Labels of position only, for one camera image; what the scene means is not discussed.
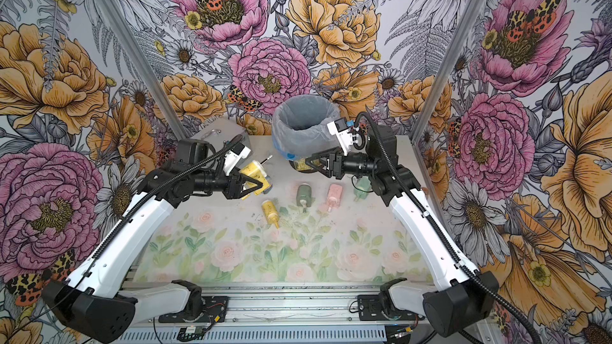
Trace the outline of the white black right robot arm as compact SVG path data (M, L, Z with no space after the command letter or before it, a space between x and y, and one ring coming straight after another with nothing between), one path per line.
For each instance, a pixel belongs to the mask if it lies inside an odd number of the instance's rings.
M433 279L430 287L413 286L405 278L384 284L379 293L382 315L423 316L444 338L488 318L499 288L496 278L480 272L452 242L413 173L399 163L394 132L384 126L363 132L345 119L328 123L327 129L339 145L313 154L306 164L328 178L368 178L372 191L419 249Z

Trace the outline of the yellow transparent shavings tray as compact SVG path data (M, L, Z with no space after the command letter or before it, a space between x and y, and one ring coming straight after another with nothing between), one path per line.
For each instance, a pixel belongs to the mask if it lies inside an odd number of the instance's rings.
M305 158L298 160L290 160L288 163L294 170L303 174L313 174L317 172L316 169L313 169L312 167L306 164Z

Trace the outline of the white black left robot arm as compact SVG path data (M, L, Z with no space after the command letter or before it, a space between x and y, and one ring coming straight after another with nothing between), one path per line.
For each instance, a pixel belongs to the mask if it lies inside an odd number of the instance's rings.
M189 320L204 312L202 289L185 280L134 293L121 287L130 267L166 218L193 195L240 199L263 187L237 169L250 148L236 135L219 151L182 140L174 160L149 173L128 209L95 251L66 280L44 287L42 299L66 327L101 343L119 339L133 324L161 315Z

